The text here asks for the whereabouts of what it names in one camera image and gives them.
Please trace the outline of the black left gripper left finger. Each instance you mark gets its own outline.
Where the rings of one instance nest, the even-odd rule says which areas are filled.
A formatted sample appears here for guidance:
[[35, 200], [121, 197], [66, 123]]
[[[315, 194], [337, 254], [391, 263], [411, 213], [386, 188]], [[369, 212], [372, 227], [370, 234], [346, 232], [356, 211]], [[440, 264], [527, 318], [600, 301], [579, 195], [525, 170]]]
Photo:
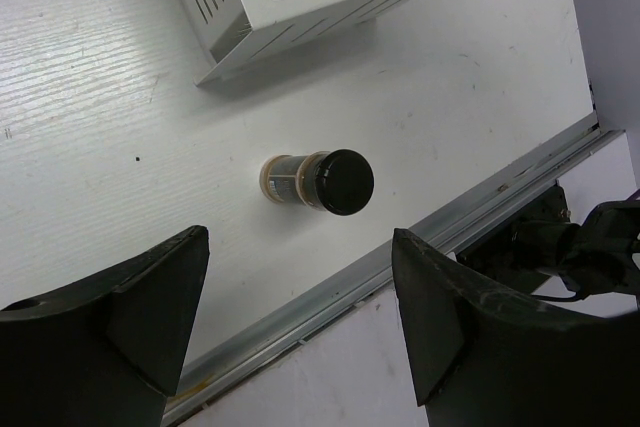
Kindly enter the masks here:
[[209, 262], [192, 226], [1, 311], [4, 426], [158, 426], [178, 384]]

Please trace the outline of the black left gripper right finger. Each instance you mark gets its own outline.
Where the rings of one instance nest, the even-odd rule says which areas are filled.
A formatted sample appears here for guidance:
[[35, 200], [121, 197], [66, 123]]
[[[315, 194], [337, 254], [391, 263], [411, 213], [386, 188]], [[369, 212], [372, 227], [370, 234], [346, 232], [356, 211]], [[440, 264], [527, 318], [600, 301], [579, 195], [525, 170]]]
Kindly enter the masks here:
[[416, 401], [432, 426], [635, 426], [639, 316], [600, 318], [471, 270], [406, 229], [392, 272]]

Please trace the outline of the spice jar black lid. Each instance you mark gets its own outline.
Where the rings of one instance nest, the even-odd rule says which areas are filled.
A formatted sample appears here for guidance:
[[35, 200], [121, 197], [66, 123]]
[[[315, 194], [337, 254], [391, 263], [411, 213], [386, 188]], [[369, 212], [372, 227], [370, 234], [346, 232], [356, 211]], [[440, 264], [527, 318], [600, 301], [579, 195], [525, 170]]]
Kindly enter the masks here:
[[369, 203], [375, 186], [371, 165], [349, 149], [309, 155], [279, 155], [260, 171], [263, 194], [278, 204], [296, 204], [351, 216]]

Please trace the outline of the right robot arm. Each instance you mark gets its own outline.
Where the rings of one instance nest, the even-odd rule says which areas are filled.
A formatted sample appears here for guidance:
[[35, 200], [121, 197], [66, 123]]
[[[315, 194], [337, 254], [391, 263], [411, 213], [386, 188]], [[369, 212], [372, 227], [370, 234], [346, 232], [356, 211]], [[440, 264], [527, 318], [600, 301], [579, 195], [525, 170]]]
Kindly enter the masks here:
[[541, 296], [573, 303], [618, 293], [639, 296], [639, 202], [611, 201], [596, 206], [579, 225], [527, 221], [512, 236], [514, 260], [523, 269], [558, 277], [571, 297]]

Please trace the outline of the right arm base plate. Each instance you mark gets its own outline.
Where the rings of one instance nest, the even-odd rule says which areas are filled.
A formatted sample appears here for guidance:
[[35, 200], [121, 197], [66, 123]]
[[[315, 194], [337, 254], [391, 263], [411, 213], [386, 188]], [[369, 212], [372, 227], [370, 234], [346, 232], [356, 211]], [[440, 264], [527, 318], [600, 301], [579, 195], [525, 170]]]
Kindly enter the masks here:
[[456, 253], [457, 262], [516, 291], [531, 294], [550, 277], [575, 238], [562, 187], [554, 185]]

